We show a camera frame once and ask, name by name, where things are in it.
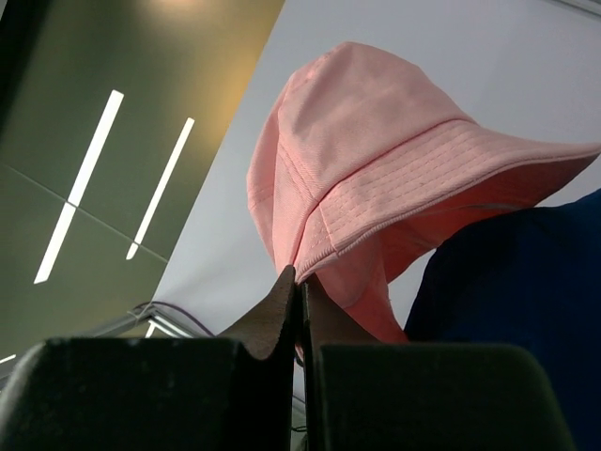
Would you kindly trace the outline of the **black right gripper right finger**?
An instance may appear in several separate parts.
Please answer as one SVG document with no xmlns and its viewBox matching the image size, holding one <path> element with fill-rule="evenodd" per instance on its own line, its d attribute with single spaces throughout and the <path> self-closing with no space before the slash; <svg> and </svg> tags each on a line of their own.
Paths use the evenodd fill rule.
<svg viewBox="0 0 601 451">
<path fill-rule="evenodd" d="M 543 368 L 506 345 L 383 345 L 301 287 L 312 450 L 571 450 Z"/>
</svg>

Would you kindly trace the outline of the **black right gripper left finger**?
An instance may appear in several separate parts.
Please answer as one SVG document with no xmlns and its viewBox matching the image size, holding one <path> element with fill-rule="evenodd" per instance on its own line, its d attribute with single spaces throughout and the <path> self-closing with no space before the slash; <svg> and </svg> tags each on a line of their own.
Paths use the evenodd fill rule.
<svg viewBox="0 0 601 451">
<path fill-rule="evenodd" d="M 286 450 L 295 271 L 215 337 L 54 338 L 1 395 L 5 450 Z"/>
</svg>

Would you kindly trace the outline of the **dark blue bucket hat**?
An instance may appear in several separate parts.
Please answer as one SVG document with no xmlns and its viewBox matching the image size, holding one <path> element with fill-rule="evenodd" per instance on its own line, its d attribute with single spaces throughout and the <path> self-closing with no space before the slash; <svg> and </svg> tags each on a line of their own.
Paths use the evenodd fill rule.
<svg viewBox="0 0 601 451">
<path fill-rule="evenodd" d="M 546 371 L 580 450 L 600 446 L 600 195 L 469 225 L 429 259 L 413 341 L 507 343 Z"/>
</svg>

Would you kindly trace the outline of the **pink bucket hat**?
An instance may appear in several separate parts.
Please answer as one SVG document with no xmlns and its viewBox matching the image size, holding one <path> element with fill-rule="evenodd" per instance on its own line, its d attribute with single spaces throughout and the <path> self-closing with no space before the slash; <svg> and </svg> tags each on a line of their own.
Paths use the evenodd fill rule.
<svg viewBox="0 0 601 451">
<path fill-rule="evenodd" d="M 385 344 L 389 285 L 465 226 L 536 206 L 599 156 L 494 132 L 417 66 L 345 42 L 296 70 L 259 135 L 248 208 L 277 270 L 315 277 Z"/>
</svg>

